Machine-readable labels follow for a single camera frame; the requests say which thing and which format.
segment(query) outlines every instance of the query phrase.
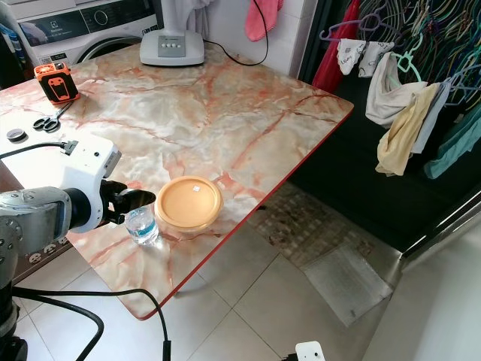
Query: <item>scissors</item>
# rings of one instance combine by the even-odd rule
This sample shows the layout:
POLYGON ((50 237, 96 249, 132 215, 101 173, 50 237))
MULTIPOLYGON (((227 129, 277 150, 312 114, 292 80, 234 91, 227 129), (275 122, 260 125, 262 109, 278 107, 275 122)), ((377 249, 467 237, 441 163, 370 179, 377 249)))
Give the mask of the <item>scissors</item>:
POLYGON ((51 117, 43 117, 35 123, 33 123, 33 129, 44 130, 47 133, 55 132, 60 128, 59 118, 64 114, 64 112, 72 105, 73 102, 69 102, 63 107, 61 107, 54 115, 51 117))

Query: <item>round plastic container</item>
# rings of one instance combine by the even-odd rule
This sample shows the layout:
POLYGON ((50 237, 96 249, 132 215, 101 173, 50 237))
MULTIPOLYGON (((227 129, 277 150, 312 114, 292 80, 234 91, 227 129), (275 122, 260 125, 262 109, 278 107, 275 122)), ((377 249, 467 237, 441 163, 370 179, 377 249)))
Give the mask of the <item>round plastic container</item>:
POLYGON ((189 175, 163 186, 157 195, 156 214, 173 229, 194 233, 212 224, 222 206, 222 195, 215 184, 189 175))

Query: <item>purple hanger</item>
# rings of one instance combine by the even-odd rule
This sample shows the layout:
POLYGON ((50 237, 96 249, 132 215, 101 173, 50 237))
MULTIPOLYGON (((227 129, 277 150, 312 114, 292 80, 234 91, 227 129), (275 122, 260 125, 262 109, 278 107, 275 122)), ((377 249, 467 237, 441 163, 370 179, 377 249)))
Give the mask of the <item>purple hanger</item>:
POLYGON ((359 30, 363 31, 363 32, 375 32, 376 30, 378 30, 378 28, 380 26, 384 27, 384 28, 387 28, 387 29, 390 29, 390 30, 393 30, 396 35, 398 36, 398 38, 396 40, 398 40, 399 38, 401 38, 402 34, 393 26, 390 26, 386 23, 383 23, 383 20, 381 19, 380 15, 378 14, 379 11, 381 11, 383 8, 385 8, 387 6, 387 3, 384 3, 383 6, 381 6, 380 8, 377 8, 372 14, 368 14, 366 15, 365 17, 363 17, 362 19, 360 20, 350 20, 350 21, 346 21, 344 23, 339 23, 339 24, 336 24, 336 25, 333 25, 331 27, 329 27, 329 33, 328 33, 328 36, 324 36, 324 32, 325 30, 322 30, 321 33, 319 34, 319 38, 321 40, 325 40, 325 41, 336 41, 336 42, 339 42, 340 39, 336 39, 336 38, 331 38, 332 36, 332 33, 334 30, 336 30, 337 28, 341 27, 342 25, 349 25, 349 24, 359 24, 359 30), (376 26, 373 27, 373 28, 365 28, 364 26, 362 26, 362 23, 370 18, 374 18, 376 19, 376 26))

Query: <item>marble table top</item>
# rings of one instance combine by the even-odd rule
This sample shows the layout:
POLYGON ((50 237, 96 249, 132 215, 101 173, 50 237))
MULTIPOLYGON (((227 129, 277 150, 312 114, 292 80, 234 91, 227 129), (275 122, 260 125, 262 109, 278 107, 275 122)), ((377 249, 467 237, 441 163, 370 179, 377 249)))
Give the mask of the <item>marble table top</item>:
MULTIPOLYGON (((224 207, 199 235, 159 223, 164 242, 137 246, 124 225, 84 234, 71 243, 112 290, 144 288, 164 304, 345 119, 352 104, 264 66, 246 67, 206 45, 202 66, 142 65, 133 46, 72 67, 81 97, 63 114, 59 131, 32 123, 54 107, 36 80, 0 92, 0 153, 39 141, 89 132, 112 140, 123 156, 109 179, 157 194, 169 180, 194 174, 213 181, 224 207), (29 139, 5 135, 23 128, 29 139)), ((55 186, 58 148, 4 159, 25 188, 55 186)), ((143 295, 120 298, 137 318, 154 314, 143 295)))

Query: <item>red garment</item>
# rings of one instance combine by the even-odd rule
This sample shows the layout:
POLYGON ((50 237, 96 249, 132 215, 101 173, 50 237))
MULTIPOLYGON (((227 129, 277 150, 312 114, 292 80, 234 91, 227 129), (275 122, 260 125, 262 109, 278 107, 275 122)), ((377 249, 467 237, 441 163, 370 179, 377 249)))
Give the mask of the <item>red garment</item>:
MULTIPOLYGON (((358 19, 359 2, 360 0, 352 0, 351 4, 346 10, 346 13, 344 14, 343 23, 345 21, 358 19)), ((332 35, 332 38, 355 39, 357 30, 358 24, 342 25, 337 28, 337 31, 332 35)), ((339 43, 336 41, 330 42, 313 80, 313 85, 315 87, 325 90, 328 93, 333 93, 337 89, 337 86, 343 77, 343 73, 340 72, 339 65, 337 64, 338 44, 339 43)))

